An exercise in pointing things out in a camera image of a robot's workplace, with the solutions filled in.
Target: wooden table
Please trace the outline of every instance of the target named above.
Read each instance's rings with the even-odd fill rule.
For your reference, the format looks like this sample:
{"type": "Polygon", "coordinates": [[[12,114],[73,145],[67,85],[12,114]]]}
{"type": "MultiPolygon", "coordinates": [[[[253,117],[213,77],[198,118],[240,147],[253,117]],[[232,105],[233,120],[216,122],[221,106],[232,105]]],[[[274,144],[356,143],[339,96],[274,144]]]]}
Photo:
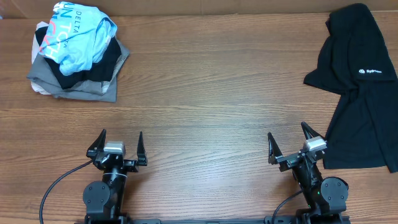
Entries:
{"type": "MultiPolygon", "coordinates": [[[[398,12],[375,12],[398,68],[398,12]]],[[[162,220],[263,218],[299,187],[267,163],[271,131],[285,155],[302,147],[306,121],[324,134],[338,95],[303,84],[328,37],[328,14],[114,17],[131,50],[118,102],[54,99],[26,75],[41,20],[0,21],[0,223],[38,223],[49,185],[86,162],[103,128],[135,157],[144,132],[149,166],[130,174],[123,210],[162,220]]],[[[386,167],[323,170],[350,186],[353,223],[397,223],[398,175],[386,167]]],[[[85,216],[81,199],[102,173],[86,167],[61,181],[45,223],[85,216]]],[[[302,196],[280,214],[306,207],[302,196]]]]}

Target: black garment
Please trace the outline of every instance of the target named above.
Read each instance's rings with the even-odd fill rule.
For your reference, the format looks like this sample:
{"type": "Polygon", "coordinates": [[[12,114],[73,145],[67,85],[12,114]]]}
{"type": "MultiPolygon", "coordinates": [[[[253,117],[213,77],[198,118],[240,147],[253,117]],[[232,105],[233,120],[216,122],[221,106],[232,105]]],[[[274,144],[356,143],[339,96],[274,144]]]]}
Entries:
{"type": "MultiPolygon", "coordinates": [[[[37,29],[35,32],[36,40],[39,45],[42,44],[47,27],[37,29]]],[[[54,73],[62,89],[71,88],[80,81],[91,80],[94,82],[111,81],[114,66],[121,55],[121,50],[116,38],[113,37],[106,48],[102,59],[98,63],[93,63],[90,70],[75,72],[69,76],[65,76],[60,71],[60,64],[54,62],[50,58],[44,58],[54,73]]]]}
{"type": "Polygon", "coordinates": [[[318,67],[304,83],[341,95],[326,140],[326,169],[387,165],[398,171],[398,81],[364,4],[332,12],[318,67]]]}

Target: clothing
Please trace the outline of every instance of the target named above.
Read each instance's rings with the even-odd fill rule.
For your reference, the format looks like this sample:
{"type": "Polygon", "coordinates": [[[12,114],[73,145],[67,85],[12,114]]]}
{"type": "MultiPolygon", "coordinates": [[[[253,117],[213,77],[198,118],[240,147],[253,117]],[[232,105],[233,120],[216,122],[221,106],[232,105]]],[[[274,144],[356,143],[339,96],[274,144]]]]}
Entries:
{"type": "MultiPolygon", "coordinates": [[[[35,36],[39,45],[42,44],[47,27],[42,27],[36,30],[35,36]]],[[[116,65],[116,61],[121,55],[121,50],[116,38],[113,37],[105,50],[103,58],[98,63],[94,63],[90,70],[83,70],[75,72],[69,76],[62,75],[60,71],[60,64],[54,62],[50,58],[45,58],[46,62],[50,65],[55,77],[63,89],[71,88],[74,84],[84,81],[91,80],[94,82],[111,81],[113,76],[113,68],[116,65]]]]}
{"type": "Polygon", "coordinates": [[[116,24],[97,7],[60,2],[53,11],[39,54],[59,63],[64,76],[90,70],[102,59],[116,24]]]}
{"type": "Polygon", "coordinates": [[[398,171],[398,80],[382,34],[364,4],[332,12],[318,67],[304,83],[341,95],[326,140],[326,169],[398,171]]]}
{"type": "Polygon", "coordinates": [[[121,48],[121,56],[118,58],[113,72],[113,78],[110,82],[93,82],[85,80],[78,82],[71,89],[63,90],[52,70],[43,56],[37,55],[28,74],[28,79],[41,86],[45,91],[52,94],[55,98],[69,98],[76,100],[98,100],[107,102],[116,102],[117,84],[116,77],[129,55],[129,50],[117,40],[121,48]]]}

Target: white logo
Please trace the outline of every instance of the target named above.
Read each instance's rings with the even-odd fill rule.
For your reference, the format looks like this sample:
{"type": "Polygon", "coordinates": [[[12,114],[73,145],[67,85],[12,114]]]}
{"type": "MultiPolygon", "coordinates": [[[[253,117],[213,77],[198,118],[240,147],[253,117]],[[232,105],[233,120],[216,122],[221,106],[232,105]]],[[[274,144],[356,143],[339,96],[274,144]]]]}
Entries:
{"type": "MultiPolygon", "coordinates": [[[[365,70],[363,70],[363,69],[360,69],[359,70],[359,72],[361,73],[361,74],[365,74],[365,70]]],[[[379,70],[366,70],[366,73],[382,73],[381,71],[379,71],[379,70]]]]}

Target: light blue shirt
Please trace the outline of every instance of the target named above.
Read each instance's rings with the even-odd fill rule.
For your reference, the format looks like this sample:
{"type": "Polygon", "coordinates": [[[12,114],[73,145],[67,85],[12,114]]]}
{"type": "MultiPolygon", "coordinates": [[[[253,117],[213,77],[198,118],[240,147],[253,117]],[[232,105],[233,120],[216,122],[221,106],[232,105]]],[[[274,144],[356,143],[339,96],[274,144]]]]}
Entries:
{"type": "Polygon", "coordinates": [[[65,76],[90,70],[102,59],[118,27],[97,7],[60,2],[53,11],[39,54],[59,63],[65,76]]]}

